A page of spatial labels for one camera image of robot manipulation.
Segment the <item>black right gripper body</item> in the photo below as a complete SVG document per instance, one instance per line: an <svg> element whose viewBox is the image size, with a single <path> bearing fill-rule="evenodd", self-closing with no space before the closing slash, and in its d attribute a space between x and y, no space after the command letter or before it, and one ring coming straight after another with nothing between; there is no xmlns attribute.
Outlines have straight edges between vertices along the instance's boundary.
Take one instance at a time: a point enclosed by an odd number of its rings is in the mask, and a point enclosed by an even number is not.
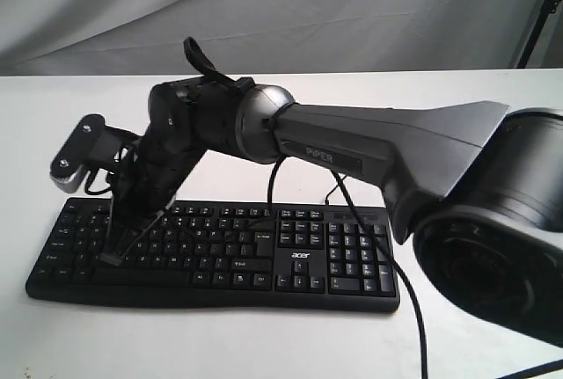
<svg viewBox="0 0 563 379"><path fill-rule="evenodd" d="M112 179L111 228L149 228L174 201L205 152L192 145L173 152L154 132L145 133Z"/></svg>

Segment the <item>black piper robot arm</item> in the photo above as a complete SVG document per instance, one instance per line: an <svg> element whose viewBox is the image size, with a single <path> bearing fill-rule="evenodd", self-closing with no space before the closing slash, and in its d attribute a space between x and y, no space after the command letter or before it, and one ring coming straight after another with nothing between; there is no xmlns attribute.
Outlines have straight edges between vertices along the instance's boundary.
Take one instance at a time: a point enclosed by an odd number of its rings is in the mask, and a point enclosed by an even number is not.
<svg viewBox="0 0 563 379"><path fill-rule="evenodd" d="M471 315L562 343L562 113L480 101L426 110L298 104L232 79L193 38L198 76L154 86L150 123L122 147L104 259L120 264L209 150L295 157L376 186L399 244Z"/></svg>

